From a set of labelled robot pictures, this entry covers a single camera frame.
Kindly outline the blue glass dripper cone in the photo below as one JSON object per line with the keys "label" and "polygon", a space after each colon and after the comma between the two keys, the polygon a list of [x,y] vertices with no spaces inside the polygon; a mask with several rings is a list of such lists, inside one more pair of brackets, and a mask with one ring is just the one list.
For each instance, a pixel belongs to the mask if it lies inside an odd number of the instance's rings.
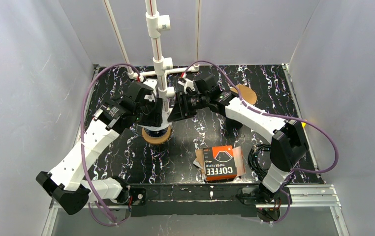
{"label": "blue glass dripper cone", "polygon": [[160,130],[159,127],[145,127],[144,129],[148,135],[152,137],[159,137],[163,136],[170,128],[171,126],[162,130]]}

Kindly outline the wooden ring dripper holder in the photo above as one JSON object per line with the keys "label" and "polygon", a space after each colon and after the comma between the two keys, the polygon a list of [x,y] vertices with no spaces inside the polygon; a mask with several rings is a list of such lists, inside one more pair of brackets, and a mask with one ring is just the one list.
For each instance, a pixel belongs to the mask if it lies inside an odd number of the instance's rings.
{"label": "wooden ring dripper holder", "polygon": [[146,128],[142,129],[142,137],[144,140],[152,145],[160,145],[166,142],[171,136],[171,127],[162,130],[152,131]]}

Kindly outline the red and black carafe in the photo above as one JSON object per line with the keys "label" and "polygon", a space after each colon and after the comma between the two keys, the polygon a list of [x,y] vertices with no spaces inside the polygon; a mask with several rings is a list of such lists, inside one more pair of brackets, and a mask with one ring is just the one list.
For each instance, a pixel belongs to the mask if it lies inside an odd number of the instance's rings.
{"label": "red and black carafe", "polygon": [[227,128],[240,129],[243,127],[243,124],[241,122],[230,118],[225,118],[225,124]]}

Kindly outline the brown paper coffee filter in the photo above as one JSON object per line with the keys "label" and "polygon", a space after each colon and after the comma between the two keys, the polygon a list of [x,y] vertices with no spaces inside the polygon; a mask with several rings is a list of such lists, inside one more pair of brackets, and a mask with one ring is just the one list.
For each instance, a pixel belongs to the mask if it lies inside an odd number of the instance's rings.
{"label": "brown paper coffee filter", "polygon": [[242,98],[252,104],[252,105],[255,105],[256,102],[257,102],[257,94],[255,93],[255,91],[253,91],[251,88],[245,86],[245,85],[236,85],[235,88],[237,88],[241,95],[242,95]]}

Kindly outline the orange coffee filter package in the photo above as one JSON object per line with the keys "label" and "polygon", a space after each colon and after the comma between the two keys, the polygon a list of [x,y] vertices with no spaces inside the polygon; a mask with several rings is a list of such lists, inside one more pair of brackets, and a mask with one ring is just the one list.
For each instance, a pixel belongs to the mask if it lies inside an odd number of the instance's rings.
{"label": "orange coffee filter package", "polygon": [[194,165],[205,182],[230,180],[245,175],[241,147],[215,146],[197,149]]}

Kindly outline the white paper coffee filter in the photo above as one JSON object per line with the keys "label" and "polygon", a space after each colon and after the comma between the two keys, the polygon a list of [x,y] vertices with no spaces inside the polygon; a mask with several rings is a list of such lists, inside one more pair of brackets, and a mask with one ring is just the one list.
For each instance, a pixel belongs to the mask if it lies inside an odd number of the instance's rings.
{"label": "white paper coffee filter", "polygon": [[169,109],[168,112],[162,111],[162,123],[159,127],[160,130],[168,128],[172,124],[172,122],[168,120],[171,111],[172,111],[171,109]]}

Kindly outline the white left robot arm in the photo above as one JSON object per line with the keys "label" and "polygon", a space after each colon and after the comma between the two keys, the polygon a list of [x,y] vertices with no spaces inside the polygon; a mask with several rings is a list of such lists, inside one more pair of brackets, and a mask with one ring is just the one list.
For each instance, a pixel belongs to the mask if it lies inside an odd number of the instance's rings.
{"label": "white left robot arm", "polygon": [[96,111],[82,139],[49,172],[36,181],[69,215],[88,203],[110,199],[120,205],[130,202],[130,185],[120,177],[90,180],[88,170],[109,145],[143,116],[158,107],[157,82],[133,82],[120,98],[105,101]]}

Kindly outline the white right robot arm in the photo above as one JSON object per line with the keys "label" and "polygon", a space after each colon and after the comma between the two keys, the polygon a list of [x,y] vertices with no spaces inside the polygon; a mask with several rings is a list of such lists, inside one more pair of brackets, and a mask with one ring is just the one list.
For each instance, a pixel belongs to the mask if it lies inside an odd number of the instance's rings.
{"label": "white right robot arm", "polygon": [[169,122],[192,118],[197,110],[212,112],[245,125],[270,142],[271,166],[260,184],[263,192],[279,192],[294,167],[309,150],[301,121],[269,114],[248,103],[239,86],[222,90],[212,75],[197,80],[183,73],[178,80],[183,90],[175,93]]}

